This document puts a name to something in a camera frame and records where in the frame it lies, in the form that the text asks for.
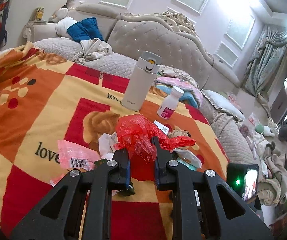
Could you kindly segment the crumpled white paper trash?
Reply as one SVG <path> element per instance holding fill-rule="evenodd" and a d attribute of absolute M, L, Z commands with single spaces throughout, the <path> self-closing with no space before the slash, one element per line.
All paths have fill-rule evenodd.
<path fill-rule="evenodd" d="M 101 159 L 112 160 L 115 151 L 118 150 L 118 137 L 113 134 L 104 133 L 99 137 L 99 154 Z"/>

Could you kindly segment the green white plush toy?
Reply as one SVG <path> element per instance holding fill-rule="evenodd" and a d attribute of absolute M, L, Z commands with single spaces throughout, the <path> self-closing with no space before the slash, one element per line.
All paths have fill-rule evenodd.
<path fill-rule="evenodd" d="M 274 137 L 275 133 L 273 132 L 272 128 L 269 126 L 263 126 L 262 124 L 258 124 L 255 126 L 255 131 L 264 137 Z"/>

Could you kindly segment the pink snack wrapper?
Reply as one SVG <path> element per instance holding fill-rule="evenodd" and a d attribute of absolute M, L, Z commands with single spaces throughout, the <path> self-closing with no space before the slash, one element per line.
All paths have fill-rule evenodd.
<path fill-rule="evenodd" d="M 57 146 L 60 167 L 65 170 L 90 171 L 101 160 L 98 152 L 73 142 L 58 140 Z"/>

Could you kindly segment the white cabinet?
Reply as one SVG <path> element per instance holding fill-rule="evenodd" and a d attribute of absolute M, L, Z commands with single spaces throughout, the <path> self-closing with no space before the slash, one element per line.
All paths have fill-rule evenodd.
<path fill-rule="evenodd" d="M 5 38 L 1 50 L 25 43 L 23 29 L 37 8 L 43 9 L 42 20 L 47 21 L 67 0 L 4 0 L 5 16 L 1 17 L 0 33 Z"/>

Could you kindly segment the red plastic bag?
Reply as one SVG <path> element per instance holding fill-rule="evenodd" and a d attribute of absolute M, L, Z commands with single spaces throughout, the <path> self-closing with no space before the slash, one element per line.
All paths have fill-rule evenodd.
<path fill-rule="evenodd" d="M 115 131 L 118 139 L 116 148 L 125 148 L 129 158 L 137 154 L 146 163 L 155 161 L 157 156 L 156 146 L 152 143 L 154 137 L 159 140 L 160 147 L 167 151 L 195 144 L 195 140 L 188 136 L 169 138 L 156 124 L 141 114 L 120 117 Z"/>

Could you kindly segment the white pink-label pill bottle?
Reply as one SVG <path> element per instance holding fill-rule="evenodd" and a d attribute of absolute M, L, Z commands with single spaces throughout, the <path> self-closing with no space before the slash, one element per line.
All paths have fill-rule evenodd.
<path fill-rule="evenodd" d="M 172 114 L 175 112 L 179 99 L 183 96 L 184 91 L 179 87 L 172 87 L 170 94 L 165 98 L 165 100 L 160 105 L 157 114 L 166 120 L 168 120 Z"/>

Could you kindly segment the white ruffled pillow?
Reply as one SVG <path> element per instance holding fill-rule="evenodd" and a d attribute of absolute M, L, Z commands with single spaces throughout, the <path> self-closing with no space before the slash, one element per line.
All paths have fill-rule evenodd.
<path fill-rule="evenodd" d="M 245 116 L 229 100 L 212 90 L 201 90 L 205 99 L 218 111 L 224 112 L 237 121 L 244 121 Z"/>

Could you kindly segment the orange red love blanket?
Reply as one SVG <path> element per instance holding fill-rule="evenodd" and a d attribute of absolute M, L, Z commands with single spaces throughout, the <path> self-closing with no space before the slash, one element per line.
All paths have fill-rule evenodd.
<path fill-rule="evenodd" d="M 120 103 L 128 79 L 103 74 L 31 43 L 0 55 L 0 229 L 9 237 L 17 223 L 50 191 L 49 184 L 67 173 L 60 166 L 58 140 L 99 153 L 98 139 L 112 134 L 118 119 L 136 114 Z M 151 122 L 186 130 L 196 141 L 188 149 L 224 180 L 229 162 L 204 115 L 179 103 L 169 120 L 156 111 L 166 97 L 152 88 L 139 113 Z M 172 239 L 169 191 L 158 191 L 153 169 L 139 175 L 131 165 L 135 195 L 113 197 L 111 239 Z"/>

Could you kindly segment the beige thermos bottle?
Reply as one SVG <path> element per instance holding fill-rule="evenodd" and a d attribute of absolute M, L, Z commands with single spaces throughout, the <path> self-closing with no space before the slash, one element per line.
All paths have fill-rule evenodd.
<path fill-rule="evenodd" d="M 160 68 L 162 58 L 155 53 L 144 51 L 138 58 L 131 74 L 122 105 L 127 109 L 138 112 L 152 86 Z"/>

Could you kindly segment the beige tufted sofa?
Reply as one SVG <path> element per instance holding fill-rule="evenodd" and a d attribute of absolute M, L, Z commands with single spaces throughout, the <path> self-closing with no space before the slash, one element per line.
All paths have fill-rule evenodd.
<path fill-rule="evenodd" d="M 105 42 L 112 48 L 110 54 L 99 59 L 84 59 L 81 44 L 73 41 L 66 31 L 68 23 L 88 18 L 95 18 Z M 185 15 L 120 14 L 106 5 L 84 4 L 76 9 L 56 10 L 45 24 L 28 22 L 23 37 L 46 53 L 124 78 L 131 76 L 143 51 L 158 54 L 162 58 L 162 76 L 183 79 L 201 91 L 196 102 L 229 160 L 238 164 L 258 164 L 262 160 L 268 140 L 261 135 L 252 136 L 259 155 L 254 157 L 239 131 L 243 112 L 223 105 L 224 93 L 242 93 L 238 77 L 223 61 L 215 60 L 205 50 Z"/>

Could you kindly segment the white blue cigarette box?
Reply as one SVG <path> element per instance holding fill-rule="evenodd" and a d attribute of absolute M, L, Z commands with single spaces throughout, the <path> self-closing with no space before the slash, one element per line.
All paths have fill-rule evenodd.
<path fill-rule="evenodd" d="M 169 133 L 169 127 L 163 125 L 162 123 L 158 122 L 157 120 L 155 120 L 153 122 L 163 133 L 165 133 L 165 135 L 168 135 Z"/>

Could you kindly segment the cream cloth on sofa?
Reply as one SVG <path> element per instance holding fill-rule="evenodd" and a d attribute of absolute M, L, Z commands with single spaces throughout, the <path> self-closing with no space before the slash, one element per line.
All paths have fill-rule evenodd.
<path fill-rule="evenodd" d="M 81 40 L 80 45 L 82 51 L 73 57 L 72 61 L 74 63 L 84 64 L 85 62 L 98 60 L 113 53 L 111 46 L 99 38 Z"/>

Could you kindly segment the folded pink blue blankets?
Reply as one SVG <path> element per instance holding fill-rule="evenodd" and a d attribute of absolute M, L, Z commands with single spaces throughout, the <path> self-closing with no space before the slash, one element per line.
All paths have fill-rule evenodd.
<path fill-rule="evenodd" d="M 203 94 L 199 84 L 187 72 L 169 66 L 161 65 L 154 80 L 154 86 L 166 94 L 170 94 L 173 87 L 184 91 L 180 102 L 189 104 L 194 108 L 200 108 L 203 103 Z"/>

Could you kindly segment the blue quilted jacket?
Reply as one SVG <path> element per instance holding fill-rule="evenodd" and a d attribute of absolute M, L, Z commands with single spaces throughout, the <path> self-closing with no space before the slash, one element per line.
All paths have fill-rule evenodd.
<path fill-rule="evenodd" d="M 92 40 L 94 38 L 103 40 L 95 17 L 85 18 L 71 25 L 67 29 L 67 33 L 75 42 Z"/>

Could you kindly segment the teal patterned curtain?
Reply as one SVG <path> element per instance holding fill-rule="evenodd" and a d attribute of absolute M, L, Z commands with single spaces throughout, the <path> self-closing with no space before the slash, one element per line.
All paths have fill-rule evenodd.
<path fill-rule="evenodd" d="M 266 24 L 247 63 L 242 87 L 271 117 L 269 96 L 287 52 L 287 28 Z"/>

